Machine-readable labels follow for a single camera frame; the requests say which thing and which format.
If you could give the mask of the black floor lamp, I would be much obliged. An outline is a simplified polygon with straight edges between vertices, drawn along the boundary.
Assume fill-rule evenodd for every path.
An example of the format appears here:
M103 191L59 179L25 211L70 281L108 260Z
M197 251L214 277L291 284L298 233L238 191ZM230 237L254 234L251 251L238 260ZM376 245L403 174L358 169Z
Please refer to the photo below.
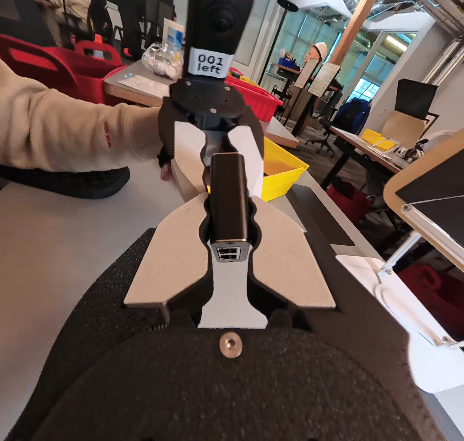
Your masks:
M277 29L275 31L275 36L273 38L272 44L270 45L267 59L266 59L266 61L264 63L264 67L262 69L261 75L260 75L259 80L258 80L258 85L261 84L261 82L263 80L263 77L264 77L264 74L266 73L267 67L268 67L268 65L270 63L270 59L271 59L271 57L273 55L273 52L274 52L275 44L276 44L277 39L279 37L279 34L281 32L281 28L282 28L282 25L283 25L283 23L285 21L287 13L288 12L296 13L299 10L298 6L295 5L293 2L291 2L290 0L277 0L277 3L280 6L280 8L283 9L283 14L281 16L280 22L279 22L279 24L277 26Z

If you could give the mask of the white rounded panel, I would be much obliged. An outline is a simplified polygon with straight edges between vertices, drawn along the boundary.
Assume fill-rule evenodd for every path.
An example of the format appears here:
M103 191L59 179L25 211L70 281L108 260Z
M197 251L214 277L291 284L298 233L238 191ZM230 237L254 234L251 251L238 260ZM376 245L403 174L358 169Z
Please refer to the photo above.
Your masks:
M463 386L463 344L452 339L394 272L381 273L376 258L337 255L336 259L407 332L413 380L427 393Z

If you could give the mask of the black power bank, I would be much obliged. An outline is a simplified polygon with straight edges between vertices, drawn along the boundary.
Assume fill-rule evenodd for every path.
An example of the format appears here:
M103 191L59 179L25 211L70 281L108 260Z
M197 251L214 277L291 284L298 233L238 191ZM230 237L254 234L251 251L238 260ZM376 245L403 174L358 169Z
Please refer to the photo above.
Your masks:
M243 262L252 239L244 157L237 152L214 154L210 170L208 234L212 254L219 263Z

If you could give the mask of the brown cardboard sheet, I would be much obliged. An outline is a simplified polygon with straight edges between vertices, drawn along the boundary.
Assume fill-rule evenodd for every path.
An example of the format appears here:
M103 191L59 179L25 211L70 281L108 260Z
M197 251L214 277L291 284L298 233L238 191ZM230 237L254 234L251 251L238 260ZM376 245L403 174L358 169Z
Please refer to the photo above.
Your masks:
M414 139L414 143L421 136L426 124L424 120L393 110L386 118L381 134L399 142Z

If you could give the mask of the wooden desk with black legs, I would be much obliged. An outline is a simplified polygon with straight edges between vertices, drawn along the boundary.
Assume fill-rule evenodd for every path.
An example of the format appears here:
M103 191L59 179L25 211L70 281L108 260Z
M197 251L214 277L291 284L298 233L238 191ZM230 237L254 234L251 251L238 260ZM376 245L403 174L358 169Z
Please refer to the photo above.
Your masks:
M402 159L400 155L391 154L390 152L381 153L373 145L363 141L357 135L336 127L330 127L329 131L336 135L334 145L341 151L341 156L320 184L324 190L330 186L333 179L349 160L361 165L375 178L381 180L382 183L387 183L393 175L409 165L409 162Z

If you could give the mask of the yellow plastic bin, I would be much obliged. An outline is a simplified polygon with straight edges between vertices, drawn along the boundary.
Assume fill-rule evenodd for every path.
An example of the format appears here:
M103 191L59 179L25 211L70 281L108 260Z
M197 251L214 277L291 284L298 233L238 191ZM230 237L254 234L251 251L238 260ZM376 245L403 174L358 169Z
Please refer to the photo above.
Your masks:
M304 161L265 137L261 199L271 201L286 195L308 168Z

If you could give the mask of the black padded cushion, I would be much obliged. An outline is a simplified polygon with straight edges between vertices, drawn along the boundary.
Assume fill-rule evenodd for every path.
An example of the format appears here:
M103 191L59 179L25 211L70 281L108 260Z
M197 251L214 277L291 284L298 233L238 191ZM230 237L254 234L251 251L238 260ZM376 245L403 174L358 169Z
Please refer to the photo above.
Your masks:
M72 198L100 200L118 193L129 181L131 172L128 167L73 173L17 169L1 165L0 177L10 182Z

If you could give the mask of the red ribbed plastic bin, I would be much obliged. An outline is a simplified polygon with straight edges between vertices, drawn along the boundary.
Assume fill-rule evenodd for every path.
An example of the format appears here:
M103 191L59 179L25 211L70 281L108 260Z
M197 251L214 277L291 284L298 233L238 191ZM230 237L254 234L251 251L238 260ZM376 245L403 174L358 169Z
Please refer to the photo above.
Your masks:
M247 106L250 106L255 116L263 122L270 122L278 107L283 102L260 86L256 86L243 78L237 77L238 73L228 73L225 83L233 86L243 97Z

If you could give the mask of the small yellow bin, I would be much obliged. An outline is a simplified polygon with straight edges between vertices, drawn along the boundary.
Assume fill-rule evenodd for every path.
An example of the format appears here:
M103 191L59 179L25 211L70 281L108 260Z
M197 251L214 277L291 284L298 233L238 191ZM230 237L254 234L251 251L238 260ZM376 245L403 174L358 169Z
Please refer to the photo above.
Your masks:
M373 146L374 148L386 152L397 146L397 142L386 138L378 132L370 129L365 129L361 134L361 140Z

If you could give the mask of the white box with blue label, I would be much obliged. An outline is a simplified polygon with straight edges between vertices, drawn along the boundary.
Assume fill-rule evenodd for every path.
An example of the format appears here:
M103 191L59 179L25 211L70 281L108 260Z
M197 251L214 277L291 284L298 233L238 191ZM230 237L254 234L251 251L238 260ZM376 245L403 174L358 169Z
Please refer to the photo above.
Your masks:
M163 24L162 44L174 52L182 50L184 27L176 21L165 18Z

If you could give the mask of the blue backpack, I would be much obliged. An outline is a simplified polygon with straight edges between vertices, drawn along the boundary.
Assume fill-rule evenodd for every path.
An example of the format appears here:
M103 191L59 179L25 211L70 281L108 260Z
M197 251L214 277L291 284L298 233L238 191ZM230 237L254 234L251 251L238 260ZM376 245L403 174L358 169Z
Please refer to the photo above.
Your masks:
M368 119L370 110L370 101L352 98L339 108L332 120L332 126L358 135Z

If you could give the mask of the black office chair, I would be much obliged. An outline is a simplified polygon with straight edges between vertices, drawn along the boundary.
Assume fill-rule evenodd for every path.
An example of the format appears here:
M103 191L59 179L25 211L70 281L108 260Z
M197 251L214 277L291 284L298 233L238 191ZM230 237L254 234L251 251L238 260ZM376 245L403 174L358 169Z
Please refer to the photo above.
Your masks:
M329 143L329 138L333 135L333 132L330 130L330 127L333 125L332 121L327 118L320 117L319 118L319 124L323 128L323 133L322 136L323 138L320 139L315 139L315 140L306 140L304 143L305 146L308 144L319 144L320 147L316 150L316 154L321 154L321 152L326 149L328 153L330 154L331 158L335 157L335 151L332 148L331 144Z

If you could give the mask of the red bag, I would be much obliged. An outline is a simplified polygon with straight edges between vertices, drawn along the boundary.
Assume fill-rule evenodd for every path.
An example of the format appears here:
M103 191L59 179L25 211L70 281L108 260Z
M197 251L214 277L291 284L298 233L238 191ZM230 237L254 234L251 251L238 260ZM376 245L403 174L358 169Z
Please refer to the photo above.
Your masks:
M364 218L374 203L361 190L340 178L335 179L325 192L353 224Z
M398 277L455 340L464 337L464 284L428 265L410 265Z

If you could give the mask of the red plastic tote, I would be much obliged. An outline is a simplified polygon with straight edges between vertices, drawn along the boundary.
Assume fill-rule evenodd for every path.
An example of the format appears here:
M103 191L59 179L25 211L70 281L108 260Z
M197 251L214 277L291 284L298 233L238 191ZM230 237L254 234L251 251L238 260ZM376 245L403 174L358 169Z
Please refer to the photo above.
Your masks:
M123 100L107 95L103 80L123 69L59 47L41 47L0 36L1 59L21 77L32 78L75 99L115 106Z
M90 40L80 40L75 44L75 52L105 61L115 67L123 65L119 52L113 46Z

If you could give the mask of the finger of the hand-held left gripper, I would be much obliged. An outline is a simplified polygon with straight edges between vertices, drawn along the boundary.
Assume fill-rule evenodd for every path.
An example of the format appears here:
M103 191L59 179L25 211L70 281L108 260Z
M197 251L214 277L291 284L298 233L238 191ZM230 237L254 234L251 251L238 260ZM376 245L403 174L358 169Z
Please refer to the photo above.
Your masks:
M249 126L236 126L225 135L229 145L244 158L248 196L261 198L264 180L264 158Z
M174 123L171 169L185 203L207 191L204 181L206 134L189 122Z

